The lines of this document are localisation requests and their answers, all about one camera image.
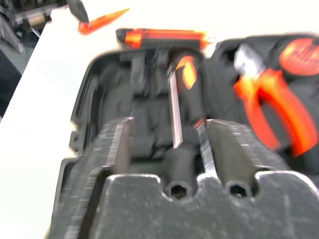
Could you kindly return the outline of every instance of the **black handle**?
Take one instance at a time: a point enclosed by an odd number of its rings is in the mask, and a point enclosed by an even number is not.
[[[202,78],[198,71],[199,60],[192,54],[183,53],[173,59],[178,95],[185,101],[188,121],[194,125],[206,117],[203,107]]]
[[[80,21],[89,23],[89,17],[85,10],[85,7],[80,0],[67,0],[70,12]]]

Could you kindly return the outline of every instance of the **orange object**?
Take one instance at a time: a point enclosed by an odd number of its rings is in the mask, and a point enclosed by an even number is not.
[[[176,66],[175,70],[178,70],[180,67],[183,69],[183,82],[188,90],[190,90],[197,80],[196,69],[193,64],[194,58],[192,56],[184,56]]]
[[[243,100],[248,120],[260,140],[271,149],[280,146],[260,107],[268,102],[278,113],[292,139],[292,149],[299,156],[318,143],[318,130],[312,117],[290,91],[282,71],[267,69],[259,78],[243,76],[234,86]]]
[[[202,123],[205,123],[205,118],[199,119],[196,124],[193,126],[193,128],[199,127]]]
[[[127,9],[124,9],[121,11],[107,14],[107,15],[101,16],[93,21],[90,21],[89,23],[80,22],[79,27],[78,27],[78,31],[82,34],[85,34],[85,35],[90,34],[94,31],[100,29],[101,27],[112,23],[117,18],[122,16],[124,13],[126,13],[128,10],[130,10],[130,9],[127,8]]]
[[[142,29],[137,28],[127,32],[125,43],[133,48],[140,48],[143,39],[174,39],[174,40],[198,40],[200,48],[207,44],[206,33],[193,30],[169,30],[169,29]]]
[[[292,41],[281,53],[280,64],[288,72],[312,76],[319,74],[319,45],[312,38],[300,38]]]

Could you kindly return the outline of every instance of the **metal blade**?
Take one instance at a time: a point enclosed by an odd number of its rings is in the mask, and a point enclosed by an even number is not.
[[[235,53],[234,68],[240,75],[259,77],[267,67],[254,49],[248,44],[241,44]]]
[[[173,135],[173,148],[178,148],[183,143],[183,135],[181,131],[179,102],[177,94],[175,71],[170,65],[168,68],[168,85],[169,85],[169,106],[171,117],[171,130]]]
[[[212,177],[218,178],[213,153],[209,142],[207,130],[205,128],[205,121],[196,127],[199,137],[200,154],[203,160],[205,173],[209,173]]]

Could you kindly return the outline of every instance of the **hexagonal opening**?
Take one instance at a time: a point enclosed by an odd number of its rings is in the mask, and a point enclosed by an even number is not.
[[[230,187],[230,193],[231,195],[239,197],[239,198],[243,198],[247,196],[246,189],[244,189],[243,187],[239,185],[234,185]]]
[[[176,185],[171,188],[171,197],[177,200],[181,200],[187,196],[187,189],[181,185]]]

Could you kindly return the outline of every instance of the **pliers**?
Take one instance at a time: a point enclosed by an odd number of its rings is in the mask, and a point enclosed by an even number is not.
[[[267,69],[260,56],[247,44],[242,44],[236,52],[234,67],[241,74],[234,91],[244,102],[252,129],[265,145],[276,150],[280,142],[263,114],[260,100],[269,103],[284,123],[295,157],[318,143],[318,130],[311,115],[290,91],[281,70]]]

